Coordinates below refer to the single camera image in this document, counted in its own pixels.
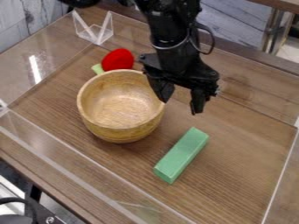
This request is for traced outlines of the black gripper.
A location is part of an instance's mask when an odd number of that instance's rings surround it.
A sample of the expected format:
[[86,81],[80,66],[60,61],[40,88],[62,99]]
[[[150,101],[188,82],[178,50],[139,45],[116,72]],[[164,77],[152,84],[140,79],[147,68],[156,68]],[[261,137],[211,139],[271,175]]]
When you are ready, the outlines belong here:
[[191,114],[195,116],[203,112],[211,97],[218,95],[221,76],[203,62],[191,41],[176,47],[156,47],[155,50],[139,56],[150,86],[163,103],[170,101],[175,85],[192,89]]

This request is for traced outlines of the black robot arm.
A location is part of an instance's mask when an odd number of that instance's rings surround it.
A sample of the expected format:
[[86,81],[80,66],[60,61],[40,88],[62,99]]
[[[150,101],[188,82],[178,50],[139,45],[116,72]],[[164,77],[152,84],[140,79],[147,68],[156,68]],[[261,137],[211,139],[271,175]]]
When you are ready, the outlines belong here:
[[202,0],[131,0],[144,15],[154,53],[144,53],[150,86],[162,102],[168,102],[178,86],[191,90],[191,112],[203,112],[218,95],[221,75],[202,60],[199,31],[210,28],[196,21]]

